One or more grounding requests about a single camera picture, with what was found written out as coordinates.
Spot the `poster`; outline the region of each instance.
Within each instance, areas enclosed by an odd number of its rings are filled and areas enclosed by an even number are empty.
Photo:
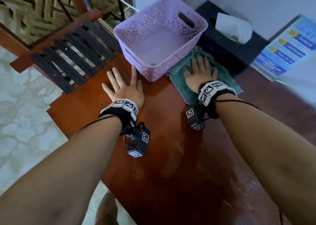
[[[316,53],[316,23],[300,16],[255,59],[274,79]]]

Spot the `white tissue paper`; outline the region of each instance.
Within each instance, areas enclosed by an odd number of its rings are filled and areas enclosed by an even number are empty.
[[[215,29],[241,44],[250,40],[252,35],[252,25],[249,22],[222,13],[217,15]]]

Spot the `leg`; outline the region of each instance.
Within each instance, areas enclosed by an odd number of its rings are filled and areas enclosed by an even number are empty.
[[[118,225],[117,215],[118,208],[116,206],[115,197],[108,190],[99,205],[94,225]]]

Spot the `tiled floor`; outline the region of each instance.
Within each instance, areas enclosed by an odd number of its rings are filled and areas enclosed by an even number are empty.
[[[46,113],[61,90],[32,68],[17,73],[9,65],[14,59],[13,54],[0,47],[0,195],[67,141]],[[94,224],[96,210],[106,191],[100,182],[91,198],[84,225]],[[118,222],[135,224],[120,204]]]

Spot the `table surface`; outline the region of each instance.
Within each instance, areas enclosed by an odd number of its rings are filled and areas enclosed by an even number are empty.
[[[101,83],[118,68],[129,84],[131,65],[121,54],[84,85],[63,94],[47,111],[70,138],[95,120],[111,101]],[[102,177],[138,225],[142,224],[279,224],[276,205],[232,144],[220,119],[201,131],[190,128],[185,103],[165,75],[144,84],[145,104],[138,121],[151,131],[148,153],[133,158],[119,137]],[[235,78],[240,98],[260,107],[315,143],[313,108],[279,83],[253,68]]]

